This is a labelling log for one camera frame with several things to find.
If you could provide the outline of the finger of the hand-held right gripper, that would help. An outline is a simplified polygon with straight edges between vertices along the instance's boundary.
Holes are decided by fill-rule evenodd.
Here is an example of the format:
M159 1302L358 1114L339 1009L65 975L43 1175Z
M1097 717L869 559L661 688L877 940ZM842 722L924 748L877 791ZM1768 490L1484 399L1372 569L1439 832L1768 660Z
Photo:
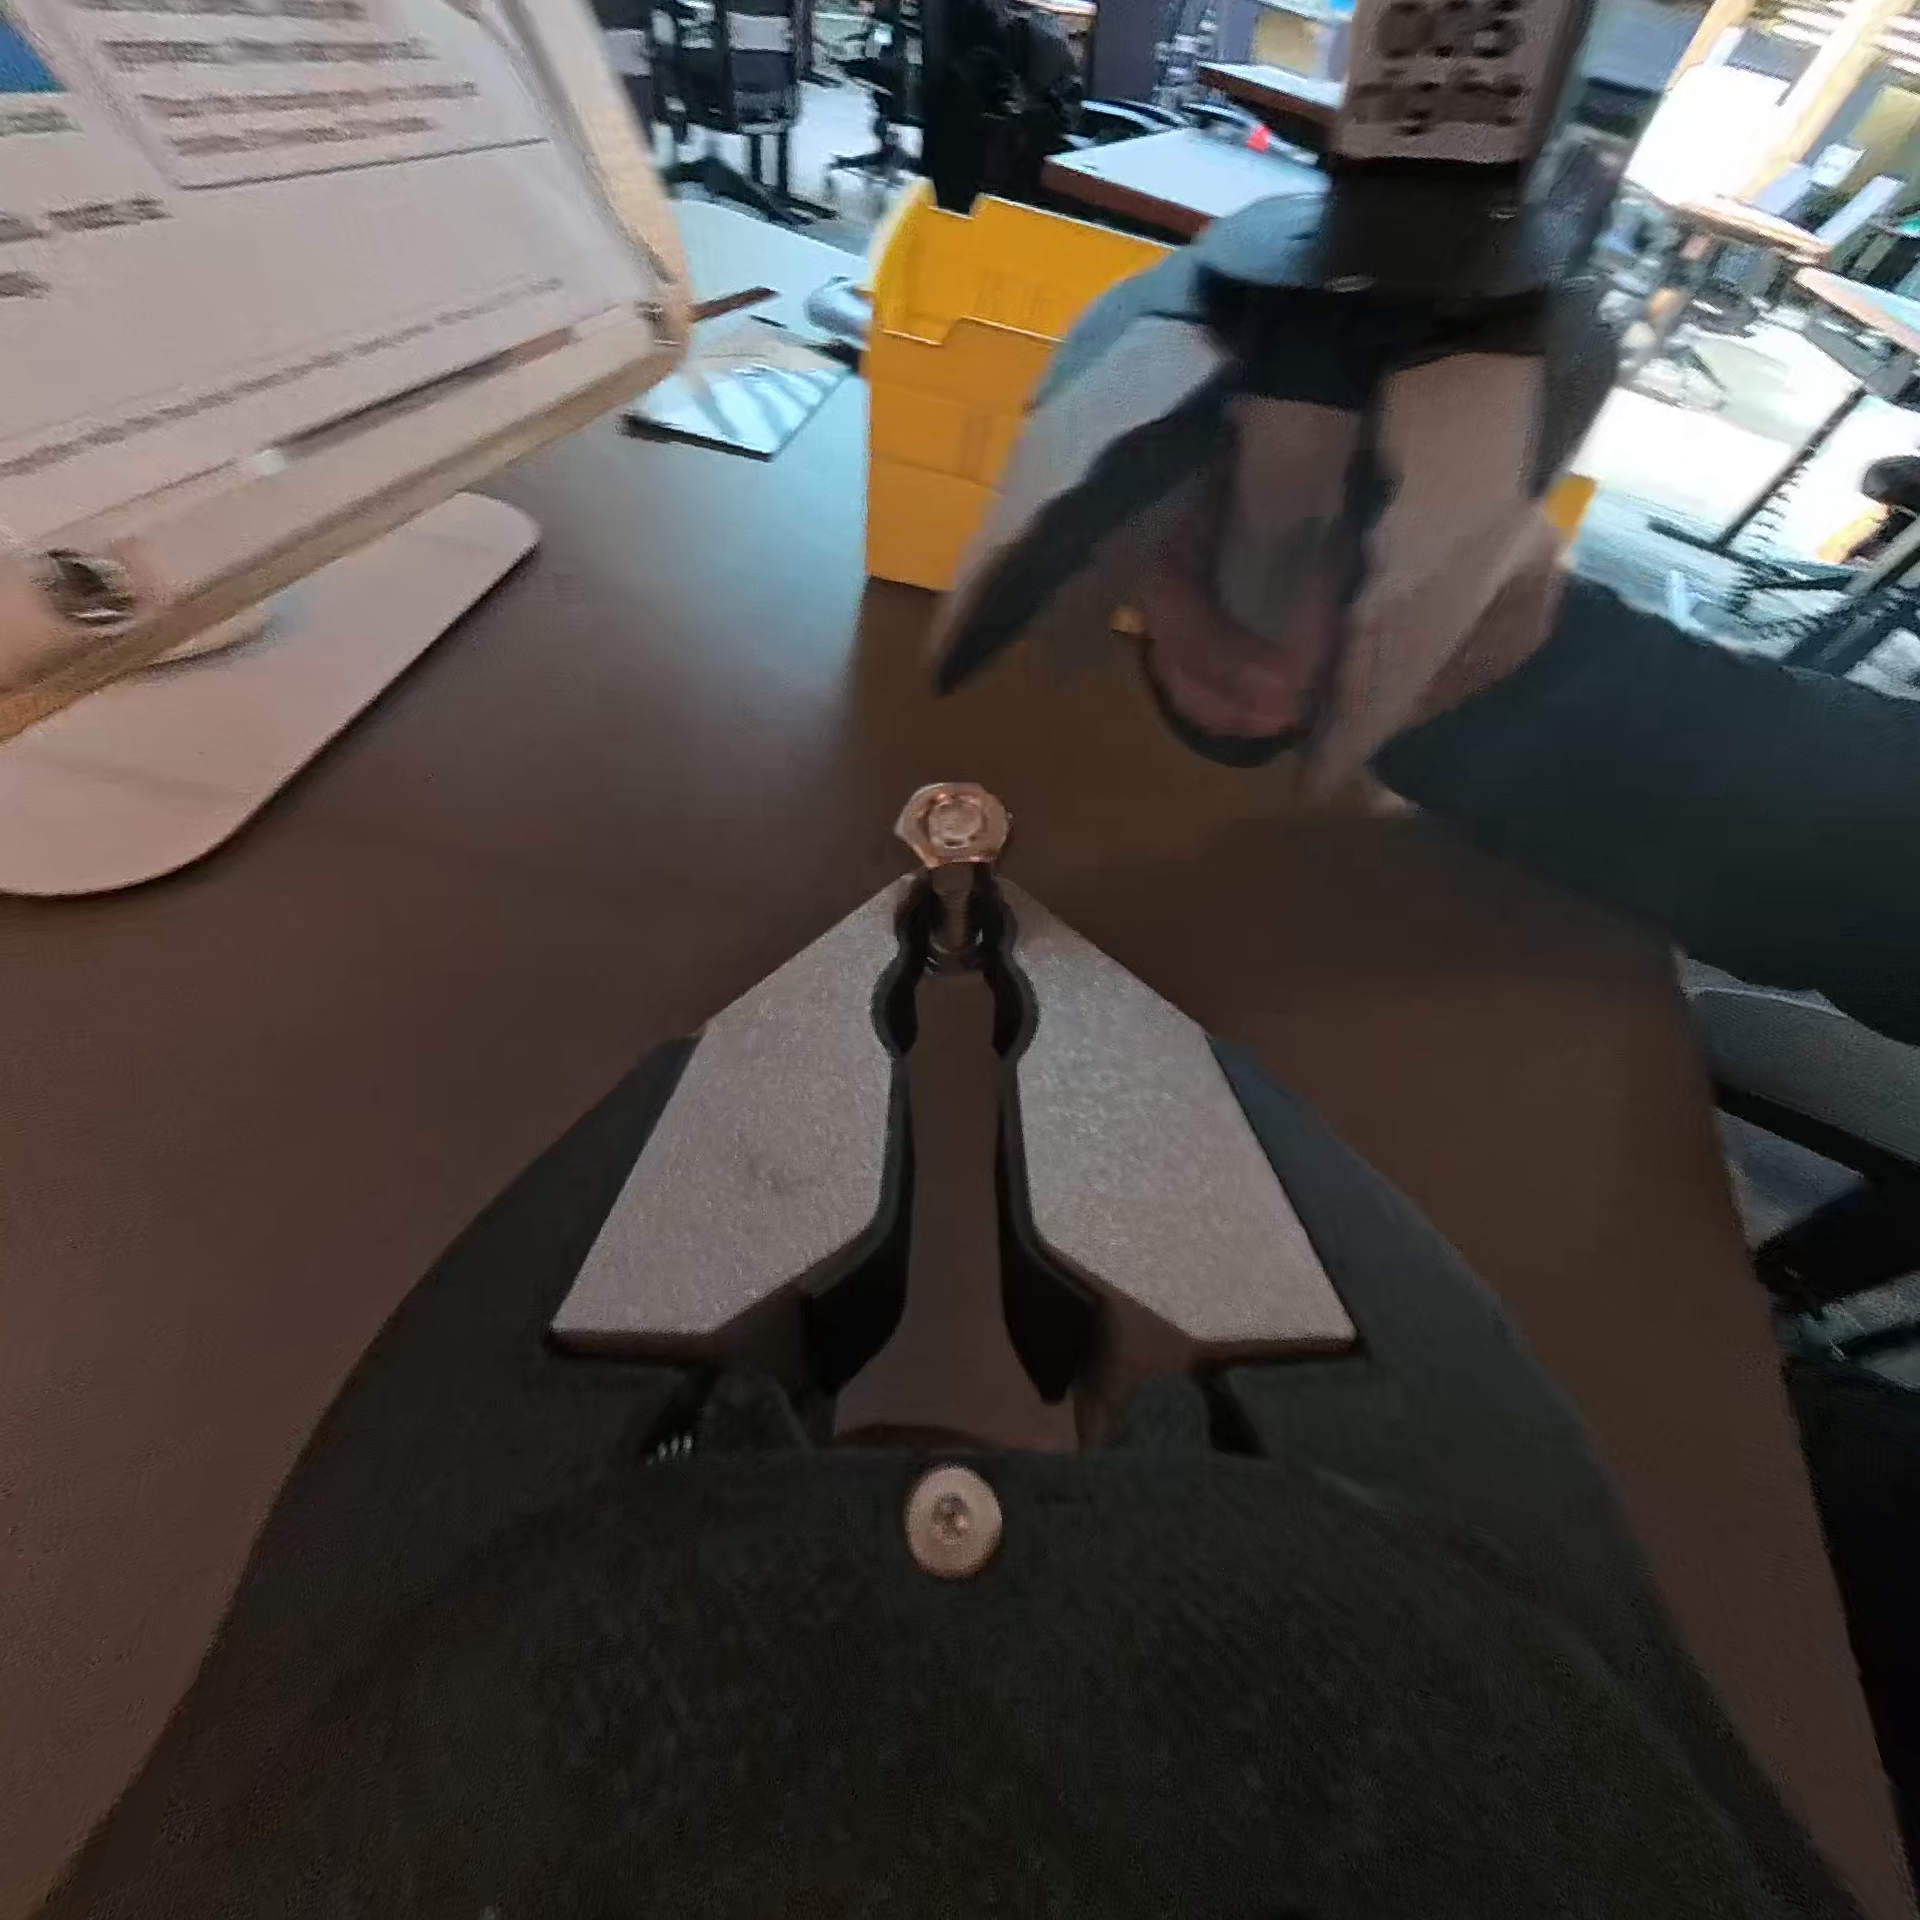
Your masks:
M1099 652L1220 447L1228 361L1193 276L1132 276L1081 318L942 595L939 692L1025 643L1066 663Z
M1310 722L1305 778L1344 791L1417 724L1502 588L1553 559L1536 453L1546 358L1439 358L1391 375L1372 413L1382 509L1358 545L1358 588Z

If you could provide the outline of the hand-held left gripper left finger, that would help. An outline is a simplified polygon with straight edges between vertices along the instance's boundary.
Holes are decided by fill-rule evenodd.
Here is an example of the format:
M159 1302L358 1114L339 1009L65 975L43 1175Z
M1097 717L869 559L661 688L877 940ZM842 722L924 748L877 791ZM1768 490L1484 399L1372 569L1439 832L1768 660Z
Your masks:
M547 1335L575 1359L758 1369L839 1396L905 1302L911 1150L885 885L697 1037Z

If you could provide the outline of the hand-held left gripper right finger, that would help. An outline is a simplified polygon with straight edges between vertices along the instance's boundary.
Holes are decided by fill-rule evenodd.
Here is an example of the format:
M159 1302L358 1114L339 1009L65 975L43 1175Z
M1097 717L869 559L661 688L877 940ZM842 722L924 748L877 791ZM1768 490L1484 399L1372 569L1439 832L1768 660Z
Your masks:
M998 1309L1045 1405L1358 1350L1210 1032L1023 885L977 893Z

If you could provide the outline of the yellow plastic bin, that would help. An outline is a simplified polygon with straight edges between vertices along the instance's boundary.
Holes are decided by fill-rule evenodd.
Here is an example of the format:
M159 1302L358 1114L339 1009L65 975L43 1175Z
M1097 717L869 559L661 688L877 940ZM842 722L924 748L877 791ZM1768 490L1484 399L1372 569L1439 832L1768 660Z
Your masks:
M898 200L869 286L869 577L952 588L1045 358L1119 278L1183 276L1200 237L1166 253L1016 200L942 208L932 178Z

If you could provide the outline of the silver bolt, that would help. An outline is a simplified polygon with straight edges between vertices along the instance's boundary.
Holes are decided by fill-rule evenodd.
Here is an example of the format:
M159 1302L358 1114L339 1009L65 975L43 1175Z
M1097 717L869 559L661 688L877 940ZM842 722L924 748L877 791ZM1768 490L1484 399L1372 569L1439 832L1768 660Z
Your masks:
M924 867L924 970L969 975L993 952L993 862L952 858Z

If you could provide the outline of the silver hex nut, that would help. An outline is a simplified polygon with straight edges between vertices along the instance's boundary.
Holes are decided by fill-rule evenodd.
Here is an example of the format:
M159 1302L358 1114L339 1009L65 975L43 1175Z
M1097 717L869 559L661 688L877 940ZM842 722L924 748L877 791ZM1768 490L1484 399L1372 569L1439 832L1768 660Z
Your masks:
M1012 805L971 778L939 778L898 805L896 834L924 871L993 867L1012 841Z

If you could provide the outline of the person's right hand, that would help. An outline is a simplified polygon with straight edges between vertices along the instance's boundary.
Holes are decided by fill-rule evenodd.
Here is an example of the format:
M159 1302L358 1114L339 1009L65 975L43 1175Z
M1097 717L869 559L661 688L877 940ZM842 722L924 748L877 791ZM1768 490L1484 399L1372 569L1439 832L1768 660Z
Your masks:
M1235 536L1214 495L1178 500L1138 582L1142 676L1200 757L1257 769L1323 722L1351 604L1351 534Z

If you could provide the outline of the grey desk with wooden edge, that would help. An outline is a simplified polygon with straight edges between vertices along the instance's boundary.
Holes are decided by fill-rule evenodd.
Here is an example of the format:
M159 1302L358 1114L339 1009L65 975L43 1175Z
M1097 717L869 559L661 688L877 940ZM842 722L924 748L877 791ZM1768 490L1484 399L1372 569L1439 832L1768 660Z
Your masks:
M1263 200L1323 200L1326 175L1248 138L1145 131L1045 159L1043 192L1081 205L1081 218L1191 240Z

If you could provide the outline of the wooden standing desk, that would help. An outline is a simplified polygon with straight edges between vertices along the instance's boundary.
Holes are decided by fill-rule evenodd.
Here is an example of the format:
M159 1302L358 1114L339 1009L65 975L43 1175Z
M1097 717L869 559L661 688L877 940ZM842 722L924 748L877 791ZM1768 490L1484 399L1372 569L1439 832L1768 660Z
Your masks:
M1654 286L1643 318L1628 328L1622 386L1634 386L1654 361L1682 358L1682 328L1714 276L1727 245L1755 245L1794 268L1794 289L1803 289L1823 309L1850 328L1850 349L1838 354L1838 328L1815 336L1827 358L1850 375L1850 395L1823 415L1823 427L1788 453L1788 465L1714 534L1690 522L1647 522L1654 536L1682 541L1703 559L1735 562L1735 609L1755 595L1811 595L1833 588L1838 604L1788 628L1788 663L1823 676L1865 669L1892 629L1915 629L1915 495L1892 495L1884 509L1907 515L1907 528L1866 562L1797 562L1745 551L1740 536L1788 500L1815 453L1838 443L1838 430L1859 415L1865 399L1890 399L1915 415L1915 300L1890 294L1859 278L1833 276L1833 237L1794 227L1774 208L1709 193L1709 200L1666 200L1666 222L1677 245Z

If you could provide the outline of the black chair with jacket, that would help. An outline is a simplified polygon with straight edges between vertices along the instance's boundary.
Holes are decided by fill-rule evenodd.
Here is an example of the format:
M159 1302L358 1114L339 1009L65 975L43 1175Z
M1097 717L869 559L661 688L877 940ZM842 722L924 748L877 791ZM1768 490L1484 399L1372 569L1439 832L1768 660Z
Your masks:
M1038 200L1081 105L1084 64L1064 16L1006 0L920 6L920 175L942 208Z

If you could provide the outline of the black patterned card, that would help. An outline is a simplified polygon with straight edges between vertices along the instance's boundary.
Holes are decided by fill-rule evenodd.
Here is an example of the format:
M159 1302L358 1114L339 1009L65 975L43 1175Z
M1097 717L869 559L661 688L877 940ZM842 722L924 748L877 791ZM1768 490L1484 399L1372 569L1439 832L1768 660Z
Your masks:
M842 386L848 361L814 354L801 361L779 361L766 354L689 361L635 395L617 427L635 443L678 443L776 465Z

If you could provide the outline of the black office chair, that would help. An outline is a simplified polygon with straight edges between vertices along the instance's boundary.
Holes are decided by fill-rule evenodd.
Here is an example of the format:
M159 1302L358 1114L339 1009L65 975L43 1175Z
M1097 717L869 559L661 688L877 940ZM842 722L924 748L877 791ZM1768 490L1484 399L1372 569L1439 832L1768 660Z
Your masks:
M654 95L666 128L666 192L747 205L795 227L789 138L810 64L810 6L801 0L660 0Z

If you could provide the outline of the grey office chair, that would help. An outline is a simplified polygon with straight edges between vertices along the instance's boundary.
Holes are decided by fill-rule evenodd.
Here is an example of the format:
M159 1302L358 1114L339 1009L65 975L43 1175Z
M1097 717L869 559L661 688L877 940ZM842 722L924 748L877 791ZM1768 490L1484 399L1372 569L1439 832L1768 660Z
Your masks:
M1751 1269L1794 1350L1915 1386L1920 1057L1823 992L1690 979Z

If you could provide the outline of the printed instruction sheet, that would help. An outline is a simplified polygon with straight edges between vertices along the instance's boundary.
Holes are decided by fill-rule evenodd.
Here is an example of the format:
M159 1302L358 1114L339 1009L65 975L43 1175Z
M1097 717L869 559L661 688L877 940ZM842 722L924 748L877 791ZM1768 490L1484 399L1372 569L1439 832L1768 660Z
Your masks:
M645 300L538 27L605 81L586 6L4 6L4 528Z

